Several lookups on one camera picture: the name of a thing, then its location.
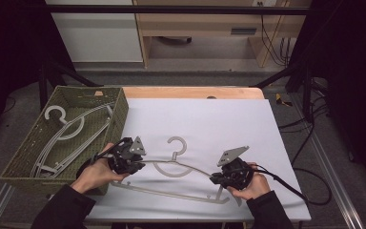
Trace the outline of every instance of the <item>green basket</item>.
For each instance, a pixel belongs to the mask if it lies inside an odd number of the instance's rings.
[[[58,177],[30,177],[36,159],[50,139],[64,126],[59,120],[61,112],[58,110],[50,111],[50,119],[44,117],[47,108],[53,105],[62,107],[66,112],[65,120],[71,121],[86,111],[111,102],[114,104],[108,128]],[[128,110],[129,105],[122,88],[56,87],[43,112],[39,115],[0,179],[25,192],[55,194],[64,184],[71,184],[75,181],[75,175],[80,166],[94,153],[102,151],[107,143],[114,143],[121,139]],[[107,109],[100,109],[86,115],[82,131],[71,139],[58,140],[51,148],[44,164],[54,167],[56,162],[62,161],[90,136],[98,132],[109,119],[109,116]],[[62,135],[73,133],[78,128],[79,123],[79,120],[73,123]],[[105,195],[107,189],[108,185],[104,185],[91,190],[89,195]]]

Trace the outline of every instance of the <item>floor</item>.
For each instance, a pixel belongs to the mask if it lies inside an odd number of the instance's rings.
[[[150,66],[148,69],[136,64],[114,64],[98,72],[97,66],[77,65],[81,74],[103,84],[112,85],[197,85],[197,86],[249,86],[273,75],[282,69],[270,62],[269,66],[259,69],[246,38],[200,38],[194,37],[191,44],[179,40],[153,40]],[[277,125],[285,125],[300,119],[296,108],[300,94],[286,94],[283,85],[286,78],[280,79],[264,89],[270,100]],[[10,95],[8,111],[0,119],[0,174],[10,161],[11,156],[39,115],[38,87],[31,84]],[[286,103],[277,103],[276,95]],[[313,99],[320,94],[313,93]],[[315,107],[324,105],[318,99]],[[363,224],[348,225],[340,211],[341,201],[333,198],[324,206],[310,205],[312,220],[305,222],[303,228],[366,228],[366,171],[365,168],[349,161],[347,148],[338,133],[336,125],[327,110],[315,119],[314,134],[318,144],[325,151],[350,201],[356,209],[357,218]],[[289,154],[294,158],[306,139],[308,123],[300,122],[289,129],[282,130],[282,138]],[[296,160],[295,167],[309,169],[325,177],[316,153],[316,141],[307,142]],[[328,192],[316,177],[303,172],[295,172],[302,191],[312,200],[321,202],[327,199]],[[14,191],[10,202],[3,212],[0,227],[5,223],[11,228],[28,228],[35,214],[47,202],[45,197]]]

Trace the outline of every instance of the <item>black sleeve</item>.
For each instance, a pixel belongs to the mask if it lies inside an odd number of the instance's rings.
[[[83,220],[95,201],[64,185],[44,206],[31,228],[85,228]]]
[[[269,192],[259,198],[251,198],[246,203],[254,216],[253,229],[294,228],[275,191]]]

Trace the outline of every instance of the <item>person's hand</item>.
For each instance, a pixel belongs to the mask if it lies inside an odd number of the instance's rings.
[[[111,148],[113,144],[108,143],[103,151]],[[90,189],[97,188],[101,185],[107,184],[113,180],[121,181],[129,174],[119,175],[113,172],[105,158],[98,159],[93,165],[85,168],[79,178],[71,185],[71,187],[83,194]]]
[[[253,169],[257,169],[255,163],[248,163]],[[254,177],[247,188],[243,190],[237,190],[234,187],[228,186],[227,189],[232,193],[234,197],[243,198],[248,200],[250,198],[258,198],[264,194],[269,193],[270,186],[267,179],[260,173],[254,172]]]

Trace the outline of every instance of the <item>white tabletop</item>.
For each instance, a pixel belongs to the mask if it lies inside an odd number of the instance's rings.
[[[176,99],[129,98],[129,113],[123,137],[140,136],[147,151],[145,160],[171,160],[180,151],[183,137],[187,151],[177,161],[208,174],[220,172],[216,166],[226,150],[249,146],[241,158],[254,161],[299,189],[295,173],[284,148],[275,118],[265,99]],[[186,171],[176,165],[159,164],[168,173]],[[310,220],[306,204],[271,177],[266,176],[272,190],[293,221]],[[122,183],[131,186],[185,195],[201,199],[225,199],[226,203],[209,203],[184,198],[123,189],[110,185],[97,202],[87,220],[100,221],[248,221],[253,217],[245,201],[238,206],[227,190],[218,198],[219,186],[204,175],[192,171],[184,177],[165,177],[147,164]]]

